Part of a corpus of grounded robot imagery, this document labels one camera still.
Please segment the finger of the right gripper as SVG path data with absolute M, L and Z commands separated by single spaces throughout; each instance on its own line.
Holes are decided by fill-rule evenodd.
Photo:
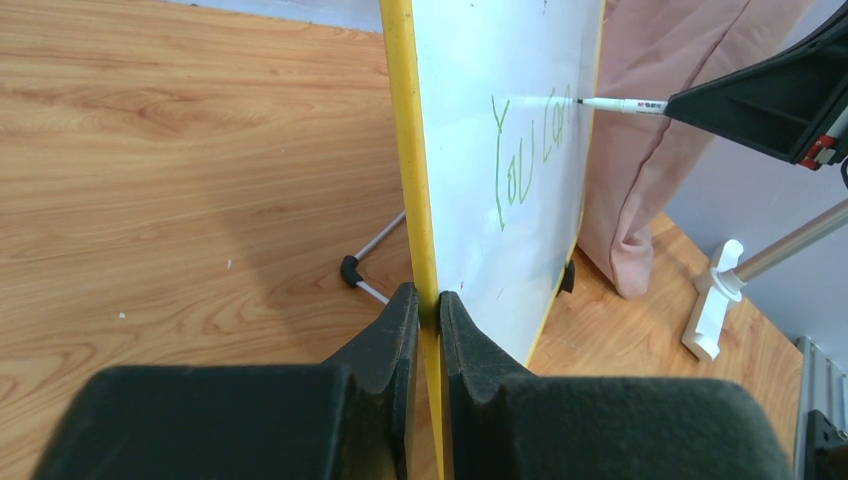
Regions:
M 778 160 L 847 158 L 847 8 L 787 50 L 673 95 L 665 116 Z

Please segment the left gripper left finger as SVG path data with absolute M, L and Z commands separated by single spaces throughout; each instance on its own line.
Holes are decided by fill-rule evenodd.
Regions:
M 317 364 L 125 365 L 91 377 L 37 479 L 405 479 L 419 296 Z

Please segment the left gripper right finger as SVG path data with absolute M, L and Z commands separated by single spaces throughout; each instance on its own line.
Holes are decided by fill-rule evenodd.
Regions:
M 539 376 L 439 300 L 449 479 L 787 479 L 770 423 L 709 378 Z

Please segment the white green marker pen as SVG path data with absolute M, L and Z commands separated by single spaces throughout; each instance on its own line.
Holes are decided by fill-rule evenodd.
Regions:
M 580 98 L 577 100 L 577 103 L 595 110 L 660 116 L 664 114 L 668 105 L 667 101 L 606 97 Z

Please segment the yellow-framed whiteboard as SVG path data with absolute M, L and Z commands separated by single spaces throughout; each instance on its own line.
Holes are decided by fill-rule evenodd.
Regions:
M 380 5 L 441 478 L 452 474 L 445 292 L 527 363 L 582 222 L 605 5 Z

